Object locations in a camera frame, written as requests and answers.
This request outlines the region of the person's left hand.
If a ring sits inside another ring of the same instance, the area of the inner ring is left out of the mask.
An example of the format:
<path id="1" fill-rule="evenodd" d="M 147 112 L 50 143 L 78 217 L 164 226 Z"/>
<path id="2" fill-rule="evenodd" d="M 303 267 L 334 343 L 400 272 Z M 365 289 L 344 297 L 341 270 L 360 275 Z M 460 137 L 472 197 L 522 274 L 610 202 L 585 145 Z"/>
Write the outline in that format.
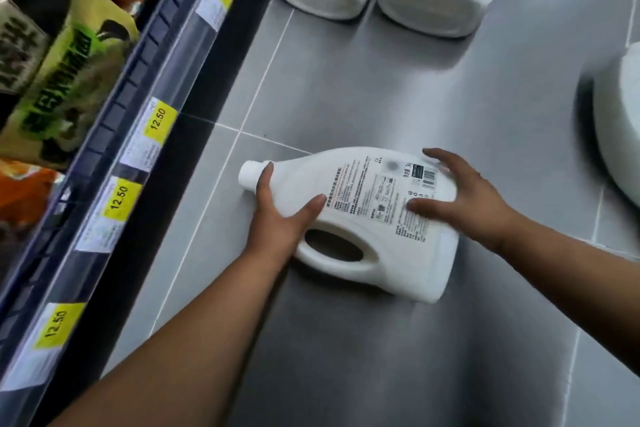
<path id="1" fill-rule="evenodd" d="M 282 269 L 296 252 L 301 238 L 292 233 L 292 216 L 282 216 L 273 201 L 270 181 L 274 171 L 268 162 L 257 182 L 255 210 L 243 254 Z"/>

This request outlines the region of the person's right hand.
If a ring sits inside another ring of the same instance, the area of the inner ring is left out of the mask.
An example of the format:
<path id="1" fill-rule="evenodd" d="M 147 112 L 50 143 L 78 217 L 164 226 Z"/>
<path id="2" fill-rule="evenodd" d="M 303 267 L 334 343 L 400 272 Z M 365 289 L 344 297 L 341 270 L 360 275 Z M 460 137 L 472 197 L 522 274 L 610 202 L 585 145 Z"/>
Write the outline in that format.
<path id="1" fill-rule="evenodd" d="M 456 198 L 451 202 L 456 206 L 457 216 L 447 224 L 487 250 L 499 253 L 516 218 L 515 210 L 458 154 L 441 148 L 424 148 L 422 152 L 444 166 L 456 183 Z"/>

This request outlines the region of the white detergent bottle with handle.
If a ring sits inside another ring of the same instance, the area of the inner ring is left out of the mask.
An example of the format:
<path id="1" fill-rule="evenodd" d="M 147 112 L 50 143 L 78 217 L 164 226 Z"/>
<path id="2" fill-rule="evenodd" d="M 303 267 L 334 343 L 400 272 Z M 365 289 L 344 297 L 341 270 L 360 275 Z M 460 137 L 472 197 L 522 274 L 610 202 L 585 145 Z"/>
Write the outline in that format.
<path id="1" fill-rule="evenodd" d="M 456 199 L 454 179 L 434 159 L 364 146 L 329 149 L 274 162 L 270 188 L 284 216 L 324 194 L 311 230 L 334 234 L 363 254 L 345 261 L 301 239 L 295 257 L 304 264 L 413 301 L 436 303 L 444 293 L 459 233 L 406 207 L 413 198 Z"/>

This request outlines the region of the person's left forearm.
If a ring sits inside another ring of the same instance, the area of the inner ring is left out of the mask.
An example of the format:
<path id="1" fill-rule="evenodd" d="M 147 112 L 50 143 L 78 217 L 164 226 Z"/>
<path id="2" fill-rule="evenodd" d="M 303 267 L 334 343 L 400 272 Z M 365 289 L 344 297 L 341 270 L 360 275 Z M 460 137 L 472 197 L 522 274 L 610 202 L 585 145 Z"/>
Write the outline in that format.
<path id="1" fill-rule="evenodd" d="M 244 252 L 47 427 L 218 427 L 289 255 Z"/>

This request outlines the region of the person's right forearm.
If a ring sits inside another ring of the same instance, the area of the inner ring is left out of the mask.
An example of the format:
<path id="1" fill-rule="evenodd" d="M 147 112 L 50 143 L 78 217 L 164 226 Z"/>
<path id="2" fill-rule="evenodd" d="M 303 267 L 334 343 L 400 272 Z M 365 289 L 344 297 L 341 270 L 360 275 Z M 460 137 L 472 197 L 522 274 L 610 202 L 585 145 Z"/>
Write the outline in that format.
<path id="1" fill-rule="evenodd" d="M 640 264 L 516 216 L 493 245 L 558 310 L 640 377 Z"/>

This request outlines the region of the green and yellow snack bag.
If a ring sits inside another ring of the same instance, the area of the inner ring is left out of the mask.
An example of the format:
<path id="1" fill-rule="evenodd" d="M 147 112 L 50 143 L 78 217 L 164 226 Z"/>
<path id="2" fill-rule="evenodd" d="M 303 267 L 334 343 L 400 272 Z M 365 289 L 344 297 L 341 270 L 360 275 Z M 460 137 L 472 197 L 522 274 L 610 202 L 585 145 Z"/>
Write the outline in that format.
<path id="1" fill-rule="evenodd" d="M 0 156 L 66 169 L 138 37 L 111 0 L 71 0 L 34 79 L 18 99 L 0 101 Z"/>

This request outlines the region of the dark snack bag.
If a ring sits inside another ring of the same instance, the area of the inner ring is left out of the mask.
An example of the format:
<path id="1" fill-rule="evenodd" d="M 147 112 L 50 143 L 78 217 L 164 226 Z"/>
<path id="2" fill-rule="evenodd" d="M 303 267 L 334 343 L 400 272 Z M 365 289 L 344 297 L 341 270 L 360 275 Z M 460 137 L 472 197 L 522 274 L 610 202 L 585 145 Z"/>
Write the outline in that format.
<path id="1" fill-rule="evenodd" d="M 0 0 L 0 101 L 16 100 L 59 35 L 71 0 Z"/>

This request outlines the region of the dark shelf with clear rail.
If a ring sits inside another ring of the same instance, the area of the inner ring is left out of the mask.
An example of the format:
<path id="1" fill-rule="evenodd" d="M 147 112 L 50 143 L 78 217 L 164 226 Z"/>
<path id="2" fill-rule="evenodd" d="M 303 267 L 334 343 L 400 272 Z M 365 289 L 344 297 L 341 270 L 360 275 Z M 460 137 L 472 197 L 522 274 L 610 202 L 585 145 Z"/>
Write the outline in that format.
<path id="1" fill-rule="evenodd" d="M 86 303 L 43 385 L 0 392 L 0 427 L 44 424 L 96 379 L 115 345 L 195 167 L 212 123 L 180 111 L 209 53 L 222 40 L 196 13 L 200 0 L 157 0 L 96 122 L 40 222 L 0 282 L 0 381 L 48 303 Z M 151 97 L 178 111 L 151 172 L 120 164 Z M 143 185 L 112 253 L 75 250 L 110 176 Z"/>

